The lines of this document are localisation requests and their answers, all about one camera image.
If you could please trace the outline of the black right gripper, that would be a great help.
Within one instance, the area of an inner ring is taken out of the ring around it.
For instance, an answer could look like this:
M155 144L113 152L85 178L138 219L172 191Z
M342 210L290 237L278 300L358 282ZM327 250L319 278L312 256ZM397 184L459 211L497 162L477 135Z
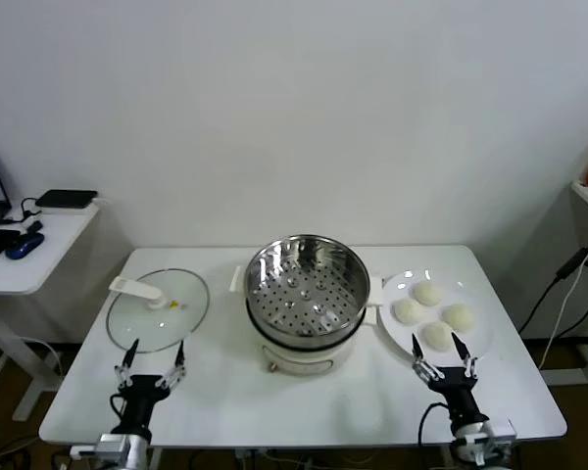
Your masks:
M425 359L417 336L413 334L412 369L417 377L427 384L429 390L440 394L445 399L452 427L486 422L489 417L480 411L472 394L472 389L477 383L477 358L469 352L466 344L455 332L451 336L462 360L462 367L438 369Z

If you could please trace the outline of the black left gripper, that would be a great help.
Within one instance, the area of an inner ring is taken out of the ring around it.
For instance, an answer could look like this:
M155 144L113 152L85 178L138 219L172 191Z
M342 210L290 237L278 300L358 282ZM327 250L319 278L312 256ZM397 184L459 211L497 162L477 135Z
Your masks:
M185 377L184 342L179 343L173 367L161 375L133 375L130 370L139 340L135 339L126 351L122 363L114 367L118 379L119 396L123 400L120 413L119 433L136 436L151 436L149 429L155 405L165 400Z

